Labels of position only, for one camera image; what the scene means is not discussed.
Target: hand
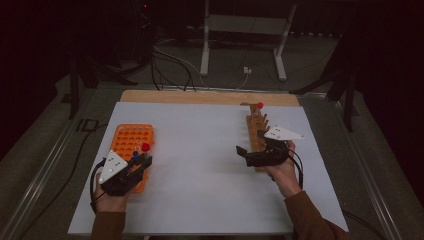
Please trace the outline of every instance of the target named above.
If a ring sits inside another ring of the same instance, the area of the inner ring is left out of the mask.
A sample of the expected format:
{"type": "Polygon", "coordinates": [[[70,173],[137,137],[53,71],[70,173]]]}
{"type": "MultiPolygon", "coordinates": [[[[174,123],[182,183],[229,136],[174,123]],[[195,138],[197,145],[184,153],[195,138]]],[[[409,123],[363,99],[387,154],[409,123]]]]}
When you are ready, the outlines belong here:
{"type": "MultiPolygon", "coordinates": [[[[287,141],[287,146],[289,148],[289,155],[293,158],[296,145],[293,141],[289,140],[287,141]]],[[[280,165],[266,166],[264,168],[267,174],[277,183],[280,193],[285,198],[289,198],[302,191],[297,182],[294,163],[291,159],[287,159],[280,165]]]]}
{"type": "Polygon", "coordinates": [[[96,175],[96,191],[94,192],[95,198],[99,197],[96,201],[97,212],[125,212],[131,191],[124,196],[109,196],[100,187],[99,178],[100,173],[96,175]]]}

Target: metal stand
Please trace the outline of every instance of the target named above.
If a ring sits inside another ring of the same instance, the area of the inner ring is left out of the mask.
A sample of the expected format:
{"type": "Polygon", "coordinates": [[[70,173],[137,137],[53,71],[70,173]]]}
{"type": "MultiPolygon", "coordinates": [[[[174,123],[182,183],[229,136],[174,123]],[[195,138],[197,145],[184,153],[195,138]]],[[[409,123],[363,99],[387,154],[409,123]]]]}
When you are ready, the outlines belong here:
{"type": "Polygon", "coordinates": [[[209,66],[209,31],[225,31],[225,32],[244,32],[244,33],[260,33],[270,35],[281,35],[280,45],[274,49],[275,65],[280,81],[287,80],[286,71],[284,69],[283,60],[281,58],[284,45],[289,35],[291,23],[297,5],[292,4],[287,19],[281,18],[260,18],[260,17],[242,17],[228,15],[209,14],[209,0],[205,0],[205,26],[203,39],[202,63],[200,65],[200,74],[208,75],[209,66]]]}
{"type": "Polygon", "coordinates": [[[354,72],[347,67],[344,70],[335,70],[332,73],[325,74],[325,71],[321,78],[301,89],[290,91],[290,94],[303,95],[318,86],[321,86],[327,82],[334,81],[330,90],[327,93],[327,99],[329,101],[339,101],[343,93],[346,91],[346,99],[344,105],[343,122],[347,129],[353,132],[352,128],[352,111],[353,111],[353,97],[355,90],[355,79],[354,72]]]}

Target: white triangular marker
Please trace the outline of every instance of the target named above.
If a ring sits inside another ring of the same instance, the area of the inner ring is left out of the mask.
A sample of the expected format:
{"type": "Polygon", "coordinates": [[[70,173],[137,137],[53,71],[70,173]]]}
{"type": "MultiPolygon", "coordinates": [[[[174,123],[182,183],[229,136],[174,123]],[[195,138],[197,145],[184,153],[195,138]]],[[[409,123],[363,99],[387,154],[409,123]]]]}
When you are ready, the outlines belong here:
{"type": "Polygon", "coordinates": [[[304,139],[305,136],[300,135],[298,133],[292,132],[288,129],[275,126],[269,129],[268,132],[265,133],[266,138],[275,139],[279,141],[283,140],[296,140],[296,139],[304,139]]]}
{"type": "Polygon", "coordinates": [[[122,159],[114,151],[110,150],[109,155],[107,155],[103,171],[100,174],[99,183],[102,184],[109,180],[115,174],[119,173],[128,165],[127,161],[122,159]]]}

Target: metal frame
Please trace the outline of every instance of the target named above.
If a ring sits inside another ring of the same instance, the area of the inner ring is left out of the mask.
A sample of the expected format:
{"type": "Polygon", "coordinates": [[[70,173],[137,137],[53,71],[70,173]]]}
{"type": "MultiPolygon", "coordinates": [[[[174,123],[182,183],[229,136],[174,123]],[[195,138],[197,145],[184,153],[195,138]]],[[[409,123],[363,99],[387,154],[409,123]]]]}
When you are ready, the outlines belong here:
{"type": "Polygon", "coordinates": [[[290,32],[290,27],[294,13],[296,11],[296,7],[296,4],[291,5],[289,15],[286,19],[214,15],[209,14],[209,0],[205,0],[205,25],[200,74],[202,76],[208,75],[210,31],[261,33],[270,35],[281,35],[280,45],[277,48],[274,48],[273,55],[275,59],[275,66],[277,68],[278,79],[280,81],[287,80],[287,75],[284,69],[284,64],[281,55],[283,53],[284,45],[287,41],[287,36],[290,32]]]}
{"type": "Polygon", "coordinates": [[[23,230],[25,222],[28,220],[28,216],[30,215],[31,210],[37,202],[38,197],[43,192],[44,187],[47,184],[47,181],[49,180],[53,170],[60,161],[65,148],[68,146],[72,133],[77,126],[78,120],[94,96],[94,93],[95,91],[85,91],[81,101],[82,104],[80,110],[77,111],[74,117],[66,123],[43,165],[32,179],[28,188],[25,190],[22,199],[19,201],[17,207],[12,213],[12,216],[0,232],[0,239],[17,239],[21,234],[21,231],[23,230]]]}
{"type": "Polygon", "coordinates": [[[390,209],[386,203],[386,200],[383,197],[383,194],[381,193],[377,183],[375,182],[373,174],[371,173],[371,170],[368,166],[367,159],[361,153],[361,150],[358,147],[358,143],[344,127],[344,121],[342,119],[343,107],[341,106],[341,103],[339,101],[334,102],[332,104],[332,110],[339,123],[340,131],[345,135],[348,144],[353,150],[355,164],[359,169],[358,173],[368,192],[368,195],[374,206],[375,212],[380,220],[384,233],[386,234],[386,238],[390,240],[402,240],[402,235],[400,234],[400,231],[393,219],[393,216],[390,213],[390,209]]]}

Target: brown sleeve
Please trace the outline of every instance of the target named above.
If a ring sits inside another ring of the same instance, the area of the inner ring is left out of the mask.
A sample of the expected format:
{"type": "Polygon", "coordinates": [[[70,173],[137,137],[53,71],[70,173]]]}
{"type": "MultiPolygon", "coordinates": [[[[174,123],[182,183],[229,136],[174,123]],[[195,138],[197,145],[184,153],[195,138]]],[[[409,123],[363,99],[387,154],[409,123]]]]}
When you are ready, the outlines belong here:
{"type": "Polygon", "coordinates": [[[299,240],[348,239],[348,234],[337,225],[322,218],[306,192],[284,200],[299,240]]]}
{"type": "Polygon", "coordinates": [[[92,240],[121,240],[125,228],[124,212],[98,212],[91,231],[92,240]]]}

